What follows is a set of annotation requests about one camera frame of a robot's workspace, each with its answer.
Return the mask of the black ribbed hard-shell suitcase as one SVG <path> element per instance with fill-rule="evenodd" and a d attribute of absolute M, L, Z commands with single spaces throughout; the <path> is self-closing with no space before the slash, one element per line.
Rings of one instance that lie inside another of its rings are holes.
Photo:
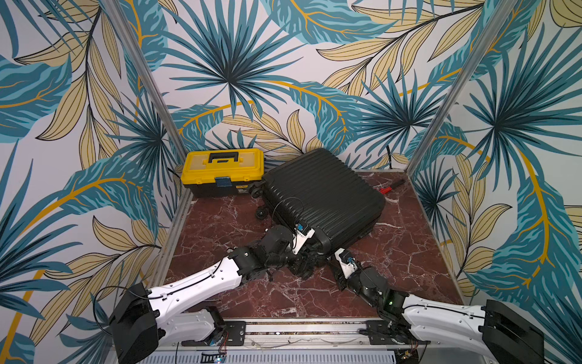
<path fill-rule="evenodd" d="M 272 169 L 249 192 L 280 224 L 313 229 L 312 250 L 326 256 L 368 234 L 385 207 L 378 190 L 326 149 Z"/>

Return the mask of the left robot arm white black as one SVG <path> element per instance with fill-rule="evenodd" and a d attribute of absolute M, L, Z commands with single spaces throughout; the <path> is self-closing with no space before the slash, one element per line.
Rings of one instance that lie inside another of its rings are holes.
<path fill-rule="evenodd" d="M 171 321 L 224 291 L 262 278 L 269 269 L 286 267 L 307 279 L 324 264 L 333 250 L 319 232 L 299 225 L 267 230 L 262 239 L 237 247 L 220 261 L 168 285 L 147 289 L 136 284 L 126 289 L 109 317 L 109 330 L 120 363 L 138 363 L 172 332 Z"/>

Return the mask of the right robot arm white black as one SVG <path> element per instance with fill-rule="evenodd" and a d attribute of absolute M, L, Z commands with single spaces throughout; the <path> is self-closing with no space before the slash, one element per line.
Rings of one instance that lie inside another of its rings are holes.
<path fill-rule="evenodd" d="M 374 308 L 383 320 L 380 333 L 398 344 L 441 343 L 497 363 L 546 361 L 543 332 L 500 301 L 454 305 L 397 291 L 347 250 L 338 250 L 328 265 L 339 289 L 353 292 Z"/>

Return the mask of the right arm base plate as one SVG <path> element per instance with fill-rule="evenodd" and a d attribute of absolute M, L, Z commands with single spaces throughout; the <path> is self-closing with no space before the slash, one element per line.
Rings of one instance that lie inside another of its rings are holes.
<path fill-rule="evenodd" d="M 412 345 L 424 344 L 410 331 L 409 325 L 387 322 L 383 320 L 369 320 L 358 333 L 368 338 L 371 345 Z"/>

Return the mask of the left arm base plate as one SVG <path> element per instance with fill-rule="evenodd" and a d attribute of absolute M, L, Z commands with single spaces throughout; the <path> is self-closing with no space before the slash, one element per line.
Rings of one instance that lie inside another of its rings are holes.
<path fill-rule="evenodd" d="M 202 341 L 182 341 L 184 347 L 216 347 L 226 343 L 227 347 L 242 347 L 246 338 L 246 322 L 234 321 L 220 324 Z"/>

